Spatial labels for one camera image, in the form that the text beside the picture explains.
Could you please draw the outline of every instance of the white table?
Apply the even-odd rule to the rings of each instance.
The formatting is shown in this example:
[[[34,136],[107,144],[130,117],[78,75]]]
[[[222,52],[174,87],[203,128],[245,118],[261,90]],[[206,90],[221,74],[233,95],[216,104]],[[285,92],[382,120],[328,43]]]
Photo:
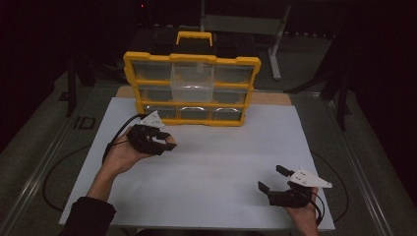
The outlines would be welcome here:
[[[60,219],[84,196],[107,143],[136,114],[134,98],[111,100]],[[276,165],[317,174],[298,114],[290,105],[251,105],[242,127],[200,125],[163,129],[178,143],[174,151],[144,159],[120,175],[109,202],[117,213],[112,225],[141,228],[275,230],[293,228],[281,207],[269,206],[258,181],[272,190],[289,187]],[[322,190],[326,216],[321,230],[334,229]]]

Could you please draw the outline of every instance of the floor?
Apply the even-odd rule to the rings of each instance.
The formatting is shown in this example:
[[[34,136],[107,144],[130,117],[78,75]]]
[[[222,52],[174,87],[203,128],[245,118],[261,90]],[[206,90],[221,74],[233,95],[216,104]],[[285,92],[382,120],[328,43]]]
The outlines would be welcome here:
[[[324,38],[285,36],[277,56],[282,75],[279,82],[271,78],[268,55],[261,50],[263,67],[255,82],[256,89],[282,92],[312,79],[330,44]],[[71,193],[110,98],[119,87],[120,84],[105,78],[93,88],[79,85],[77,109],[66,117],[67,103],[59,101],[66,91],[65,75],[57,80],[55,92],[0,154],[0,235],[59,234],[59,208]],[[348,94],[347,130],[343,132],[334,120],[336,102],[318,97],[322,87],[319,84],[290,95],[318,172],[333,183],[333,188],[325,193],[332,217],[337,220],[336,229],[321,235],[417,235],[416,206],[396,177],[356,103],[355,94]],[[111,228],[107,235],[134,235],[135,231]],[[295,230],[262,233],[298,235]],[[213,232],[148,230],[142,235]],[[259,233],[222,231],[216,235]]]

